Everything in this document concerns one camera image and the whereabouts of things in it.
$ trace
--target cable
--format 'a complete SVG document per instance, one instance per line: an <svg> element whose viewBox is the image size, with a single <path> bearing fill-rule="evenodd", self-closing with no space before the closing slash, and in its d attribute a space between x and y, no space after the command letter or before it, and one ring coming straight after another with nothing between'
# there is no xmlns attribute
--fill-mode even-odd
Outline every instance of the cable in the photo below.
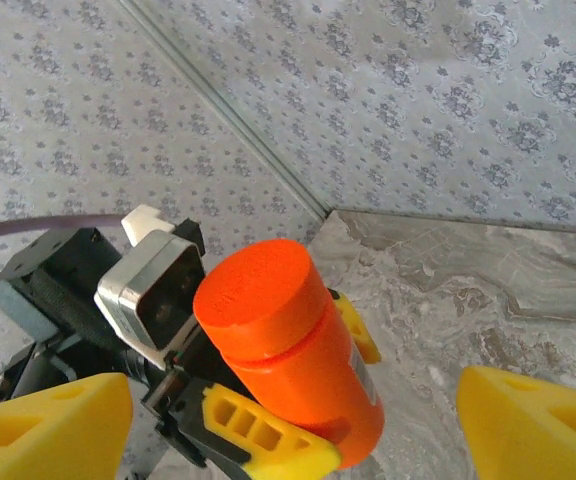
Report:
<svg viewBox="0 0 576 480"><path fill-rule="evenodd" d="M119 227L124 215L55 215L47 217L19 218L0 222L0 237L32 230L51 228Z"/></svg>

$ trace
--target robotic arm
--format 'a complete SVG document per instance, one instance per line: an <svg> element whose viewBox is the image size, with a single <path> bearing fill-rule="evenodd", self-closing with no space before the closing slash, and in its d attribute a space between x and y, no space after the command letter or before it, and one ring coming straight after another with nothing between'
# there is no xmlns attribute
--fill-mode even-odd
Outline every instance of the robotic arm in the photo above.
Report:
<svg viewBox="0 0 576 480"><path fill-rule="evenodd" d="M145 206L122 224L133 245L123 257L97 229L51 230L3 269L0 310L34 343L0 375L0 403L122 373L148 387L142 403L157 431L198 468L211 461L242 480L314 480L335 470L336 447L259 405L193 316L205 277L199 225L168 224ZM379 361L350 302L330 294L364 360ZM248 435L242 418L279 436Z"/></svg>

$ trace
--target bottle cap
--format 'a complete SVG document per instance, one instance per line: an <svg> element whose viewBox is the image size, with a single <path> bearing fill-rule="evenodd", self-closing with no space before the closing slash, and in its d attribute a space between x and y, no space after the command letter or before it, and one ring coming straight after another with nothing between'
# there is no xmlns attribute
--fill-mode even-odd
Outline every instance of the bottle cap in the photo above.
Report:
<svg viewBox="0 0 576 480"><path fill-rule="evenodd" d="M221 262L194 298L199 324L224 357L260 361L302 340L332 302L306 248L267 240Z"/></svg>

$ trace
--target yellow plastic part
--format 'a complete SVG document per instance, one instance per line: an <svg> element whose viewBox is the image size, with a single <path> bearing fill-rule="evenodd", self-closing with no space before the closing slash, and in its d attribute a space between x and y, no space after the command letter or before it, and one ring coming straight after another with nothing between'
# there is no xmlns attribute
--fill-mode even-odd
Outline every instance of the yellow plastic part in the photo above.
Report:
<svg viewBox="0 0 576 480"><path fill-rule="evenodd" d="M0 480L114 479L131 420L118 373L0 403Z"/></svg>
<svg viewBox="0 0 576 480"><path fill-rule="evenodd" d="M219 384L203 393L204 426L251 454L242 469L253 480L320 480L341 464L332 443L258 403Z"/></svg>
<svg viewBox="0 0 576 480"><path fill-rule="evenodd" d="M337 292L339 298L334 300L335 306L341 313L341 319L346 324L346 328L350 331L359 353L364 360L364 363L371 365L381 362L381 354L374 340L368 333L368 329L364 325L361 315L355 310L352 302L348 300L343 293Z"/></svg>
<svg viewBox="0 0 576 480"><path fill-rule="evenodd" d="M481 480L576 480L576 390L467 367L457 412Z"/></svg>

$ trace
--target floral pattern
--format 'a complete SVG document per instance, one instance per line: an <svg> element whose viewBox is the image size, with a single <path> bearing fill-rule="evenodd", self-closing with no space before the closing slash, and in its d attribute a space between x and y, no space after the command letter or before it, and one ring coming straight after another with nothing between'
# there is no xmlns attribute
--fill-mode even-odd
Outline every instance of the floral pattern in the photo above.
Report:
<svg viewBox="0 0 576 480"><path fill-rule="evenodd" d="M0 1L0 220L139 203L200 220L208 268L319 223L111 3ZM0 269L36 235L1 238ZM0 369L29 340L0 314ZM163 449L148 418L135 412L124 476Z"/></svg>
<svg viewBox="0 0 576 480"><path fill-rule="evenodd" d="M576 0L140 1L331 206L576 227Z"/></svg>

